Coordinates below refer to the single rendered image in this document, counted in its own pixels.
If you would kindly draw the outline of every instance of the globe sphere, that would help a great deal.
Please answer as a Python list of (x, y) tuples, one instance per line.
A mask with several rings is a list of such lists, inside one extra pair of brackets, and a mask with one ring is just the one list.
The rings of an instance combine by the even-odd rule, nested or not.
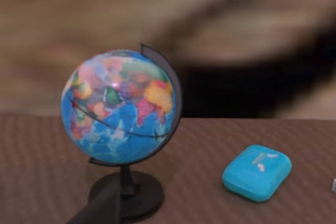
[(175, 90), (151, 59), (131, 50), (108, 51), (70, 76), (61, 116), (84, 153), (113, 165), (136, 163), (157, 151), (171, 132)]

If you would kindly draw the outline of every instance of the desk globe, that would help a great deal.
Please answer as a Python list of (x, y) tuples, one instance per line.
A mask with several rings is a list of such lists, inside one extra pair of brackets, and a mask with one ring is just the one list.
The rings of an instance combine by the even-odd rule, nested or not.
[(84, 61), (63, 90), (62, 121), (91, 163), (121, 167), (120, 173), (96, 182), (89, 201), (120, 179), (122, 222), (139, 221), (157, 211), (164, 198), (160, 182), (130, 172), (129, 165), (153, 156), (168, 142), (181, 109), (176, 73), (146, 45), (141, 44), (141, 52), (114, 50)]

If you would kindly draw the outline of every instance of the table surface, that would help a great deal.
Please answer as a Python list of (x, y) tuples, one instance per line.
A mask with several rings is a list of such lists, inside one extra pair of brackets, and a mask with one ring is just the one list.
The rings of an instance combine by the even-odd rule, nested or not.
[[(89, 188), (113, 169), (87, 163), (60, 118), (0, 116), (0, 223), (65, 223)], [(159, 212), (142, 223), (324, 223), (336, 220), (336, 122), (183, 119), (168, 145), (133, 166), (165, 189)], [(257, 204), (221, 185), (225, 166), (250, 144), (288, 154), (290, 176)]]

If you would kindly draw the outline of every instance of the blurry background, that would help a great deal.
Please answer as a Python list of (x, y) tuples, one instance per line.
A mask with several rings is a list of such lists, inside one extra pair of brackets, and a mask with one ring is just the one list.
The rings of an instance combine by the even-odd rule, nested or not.
[(140, 42), (184, 116), (336, 119), (336, 0), (0, 0), (0, 112), (57, 115), (81, 61)]

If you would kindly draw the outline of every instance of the rounded rectangular box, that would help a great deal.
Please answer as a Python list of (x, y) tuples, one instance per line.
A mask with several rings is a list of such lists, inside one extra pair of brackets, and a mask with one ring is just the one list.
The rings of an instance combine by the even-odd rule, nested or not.
[(284, 153), (251, 145), (224, 170), (227, 189), (253, 201), (268, 200), (289, 175), (292, 163)]

